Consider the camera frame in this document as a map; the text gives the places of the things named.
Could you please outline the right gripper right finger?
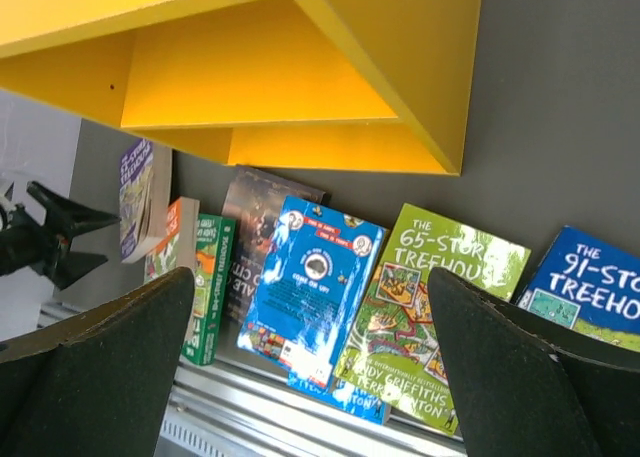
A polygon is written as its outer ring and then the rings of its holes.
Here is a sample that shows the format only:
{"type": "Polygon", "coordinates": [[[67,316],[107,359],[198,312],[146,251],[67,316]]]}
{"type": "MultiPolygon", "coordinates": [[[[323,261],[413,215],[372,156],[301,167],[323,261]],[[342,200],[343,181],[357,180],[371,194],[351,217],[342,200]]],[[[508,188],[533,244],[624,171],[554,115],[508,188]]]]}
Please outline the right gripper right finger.
{"type": "Polygon", "coordinates": [[[638,455],[637,352],[538,317],[441,267],[427,290],[468,455],[638,455]]]}

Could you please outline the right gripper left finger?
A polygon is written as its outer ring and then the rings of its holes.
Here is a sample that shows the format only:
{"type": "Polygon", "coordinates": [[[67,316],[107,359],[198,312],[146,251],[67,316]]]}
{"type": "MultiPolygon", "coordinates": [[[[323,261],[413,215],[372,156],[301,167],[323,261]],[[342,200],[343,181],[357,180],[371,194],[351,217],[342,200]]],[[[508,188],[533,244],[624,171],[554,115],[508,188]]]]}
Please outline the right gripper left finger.
{"type": "Polygon", "coordinates": [[[193,297],[180,267],[3,341],[2,455],[153,455],[193,297]]]}

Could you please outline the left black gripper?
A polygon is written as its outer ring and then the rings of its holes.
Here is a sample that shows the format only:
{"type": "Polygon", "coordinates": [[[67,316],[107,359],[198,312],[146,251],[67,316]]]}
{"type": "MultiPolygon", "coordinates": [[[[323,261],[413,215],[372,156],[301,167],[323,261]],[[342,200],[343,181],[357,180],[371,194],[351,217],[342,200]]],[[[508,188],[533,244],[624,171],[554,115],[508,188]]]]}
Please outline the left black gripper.
{"type": "Polygon", "coordinates": [[[2,276],[30,267],[64,290],[108,261],[101,254],[68,252],[66,237],[117,224],[118,215],[71,201],[36,181],[28,182],[27,193],[45,209],[45,221],[39,224],[22,204],[7,214],[1,230],[2,276]]]}

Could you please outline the purple 52-Storey Treehouse book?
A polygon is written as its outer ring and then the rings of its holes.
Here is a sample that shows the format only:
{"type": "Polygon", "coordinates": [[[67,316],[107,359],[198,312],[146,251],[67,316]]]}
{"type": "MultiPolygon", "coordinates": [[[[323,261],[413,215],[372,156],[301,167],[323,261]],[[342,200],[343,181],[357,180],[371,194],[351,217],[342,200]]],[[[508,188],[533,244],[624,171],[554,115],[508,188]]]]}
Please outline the purple 52-Storey Treehouse book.
{"type": "Polygon", "coordinates": [[[171,148],[138,138],[119,163],[120,255],[135,263],[166,235],[172,175],[171,148]]]}

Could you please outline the green 104-Storey Treehouse book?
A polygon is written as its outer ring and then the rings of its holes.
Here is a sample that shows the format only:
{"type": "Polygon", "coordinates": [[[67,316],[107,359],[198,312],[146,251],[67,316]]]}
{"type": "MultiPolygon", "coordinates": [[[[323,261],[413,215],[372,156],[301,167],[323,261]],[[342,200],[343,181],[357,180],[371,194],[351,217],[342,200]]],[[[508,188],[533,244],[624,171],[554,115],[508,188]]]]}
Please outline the green 104-Storey Treehouse book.
{"type": "Polygon", "coordinates": [[[197,366],[214,361],[235,236],[235,220],[200,213],[195,293],[182,355],[197,366]]]}

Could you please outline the blue back-cover book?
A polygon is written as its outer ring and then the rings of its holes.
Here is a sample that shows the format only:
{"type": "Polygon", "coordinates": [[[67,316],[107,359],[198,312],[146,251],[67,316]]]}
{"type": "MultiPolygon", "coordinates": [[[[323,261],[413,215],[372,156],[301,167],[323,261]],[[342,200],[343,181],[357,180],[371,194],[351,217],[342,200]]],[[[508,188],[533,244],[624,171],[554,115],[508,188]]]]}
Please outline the blue back-cover book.
{"type": "Polygon", "coordinates": [[[286,197],[238,347],[329,387],[386,237],[375,223],[286,197]]]}

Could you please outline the orange 78-Storey Treehouse book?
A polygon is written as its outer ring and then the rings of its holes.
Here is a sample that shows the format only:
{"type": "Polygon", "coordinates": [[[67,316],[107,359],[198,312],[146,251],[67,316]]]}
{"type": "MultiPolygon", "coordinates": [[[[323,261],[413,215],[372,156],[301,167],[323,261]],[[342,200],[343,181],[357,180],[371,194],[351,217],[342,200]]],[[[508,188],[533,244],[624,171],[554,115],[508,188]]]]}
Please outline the orange 78-Storey Treehouse book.
{"type": "Polygon", "coordinates": [[[199,208],[200,202],[188,197],[180,197],[168,207],[166,235],[145,257],[144,283],[178,267],[195,271],[199,208]]]}

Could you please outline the blue 91-Storey Treehouse book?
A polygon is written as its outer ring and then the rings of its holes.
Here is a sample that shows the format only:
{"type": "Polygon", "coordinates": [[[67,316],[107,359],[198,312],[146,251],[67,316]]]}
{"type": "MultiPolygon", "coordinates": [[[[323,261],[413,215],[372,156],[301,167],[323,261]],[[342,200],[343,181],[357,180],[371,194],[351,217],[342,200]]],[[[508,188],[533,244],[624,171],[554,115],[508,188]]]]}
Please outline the blue 91-Storey Treehouse book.
{"type": "Polygon", "coordinates": [[[565,226],[517,306],[596,340],[639,349],[639,258],[565,226]]]}

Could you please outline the lime 65-Storey Treehouse book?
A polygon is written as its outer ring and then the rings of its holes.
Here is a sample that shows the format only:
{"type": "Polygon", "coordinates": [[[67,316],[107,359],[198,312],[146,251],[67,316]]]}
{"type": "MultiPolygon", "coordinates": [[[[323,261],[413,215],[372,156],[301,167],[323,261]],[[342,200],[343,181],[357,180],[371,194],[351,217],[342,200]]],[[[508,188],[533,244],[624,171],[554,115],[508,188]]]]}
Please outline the lime 65-Storey Treehouse book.
{"type": "Polygon", "coordinates": [[[508,301],[530,249],[417,207],[402,206],[334,367],[335,377],[449,436],[459,418],[427,288],[434,269],[508,301]]]}

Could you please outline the light blue 26-Storey Treehouse book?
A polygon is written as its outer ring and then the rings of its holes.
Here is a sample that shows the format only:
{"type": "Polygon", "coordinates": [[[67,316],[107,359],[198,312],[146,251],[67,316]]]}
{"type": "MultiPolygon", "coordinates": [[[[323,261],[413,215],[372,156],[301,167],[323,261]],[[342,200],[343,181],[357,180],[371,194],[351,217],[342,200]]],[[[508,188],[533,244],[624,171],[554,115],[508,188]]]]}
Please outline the light blue 26-Storey Treehouse book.
{"type": "Polygon", "coordinates": [[[384,425],[390,416],[390,406],[378,397],[344,380],[333,378],[325,389],[315,383],[290,373],[287,384],[319,402],[344,411],[374,424],[384,425]]]}

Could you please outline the dark Tale of Two Cities book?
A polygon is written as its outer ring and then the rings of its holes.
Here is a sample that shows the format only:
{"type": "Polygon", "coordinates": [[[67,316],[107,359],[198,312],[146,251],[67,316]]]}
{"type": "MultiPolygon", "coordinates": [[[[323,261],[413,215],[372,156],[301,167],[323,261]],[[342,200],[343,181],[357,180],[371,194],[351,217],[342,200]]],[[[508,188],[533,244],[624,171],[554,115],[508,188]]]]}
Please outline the dark Tale of Two Cities book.
{"type": "Polygon", "coordinates": [[[236,221],[225,309],[237,324],[244,321],[257,290],[264,259],[288,196],[320,204],[328,200],[328,194],[321,189],[253,167],[235,167],[222,215],[236,221]]]}

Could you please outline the yellow wooden shelf box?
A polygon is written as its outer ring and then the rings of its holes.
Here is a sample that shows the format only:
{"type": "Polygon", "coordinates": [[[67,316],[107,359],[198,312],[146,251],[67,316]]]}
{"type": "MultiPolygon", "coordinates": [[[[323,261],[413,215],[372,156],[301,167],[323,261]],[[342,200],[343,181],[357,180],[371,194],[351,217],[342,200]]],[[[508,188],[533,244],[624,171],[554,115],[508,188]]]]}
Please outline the yellow wooden shelf box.
{"type": "Polygon", "coordinates": [[[223,164],[457,175],[481,2],[1,0],[1,86],[223,164]]]}

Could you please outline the aluminium mounting rail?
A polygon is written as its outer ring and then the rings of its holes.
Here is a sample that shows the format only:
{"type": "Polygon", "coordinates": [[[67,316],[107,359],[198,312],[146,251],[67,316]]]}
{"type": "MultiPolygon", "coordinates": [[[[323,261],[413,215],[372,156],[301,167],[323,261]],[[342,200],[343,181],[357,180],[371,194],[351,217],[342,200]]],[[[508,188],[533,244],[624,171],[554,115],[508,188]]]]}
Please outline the aluminium mounting rail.
{"type": "Polygon", "coordinates": [[[394,413],[378,425],[289,388],[286,374],[236,346],[224,321],[213,364],[180,361],[158,452],[194,456],[463,456],[462,441],[394,413]]]}

